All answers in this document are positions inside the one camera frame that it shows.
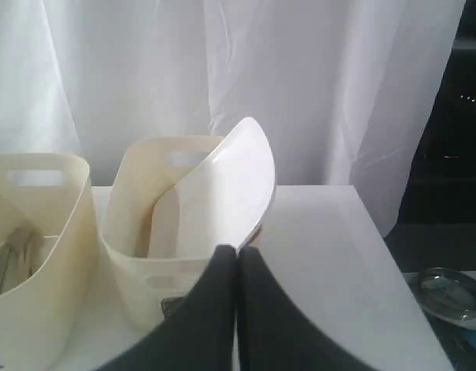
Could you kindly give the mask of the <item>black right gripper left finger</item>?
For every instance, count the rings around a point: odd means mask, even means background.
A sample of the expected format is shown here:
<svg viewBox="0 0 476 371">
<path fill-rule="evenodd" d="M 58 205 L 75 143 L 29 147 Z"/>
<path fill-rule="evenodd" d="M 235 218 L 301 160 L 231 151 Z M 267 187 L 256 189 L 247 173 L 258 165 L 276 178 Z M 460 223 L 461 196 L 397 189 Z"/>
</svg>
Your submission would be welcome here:
<svg viewBox="0 0 476 371">
<path fill-rule="evenodd" d="M 231 370 L 236 250 L 218 246 L 176 311 L 100 370 Z"/>
</svg>

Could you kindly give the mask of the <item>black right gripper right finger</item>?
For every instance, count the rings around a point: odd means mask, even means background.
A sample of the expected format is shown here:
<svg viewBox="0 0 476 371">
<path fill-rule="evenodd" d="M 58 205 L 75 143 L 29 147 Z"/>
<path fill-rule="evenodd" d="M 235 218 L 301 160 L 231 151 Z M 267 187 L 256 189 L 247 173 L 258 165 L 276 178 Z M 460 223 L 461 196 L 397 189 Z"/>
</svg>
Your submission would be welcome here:
<svg viewBox="0 0 476 371">
<path fill-rule="evenodd" d="M 301 313 L 256 247 L 238 254 L 237 339 L 242 370 L 371 370 Z"/>
</svg>

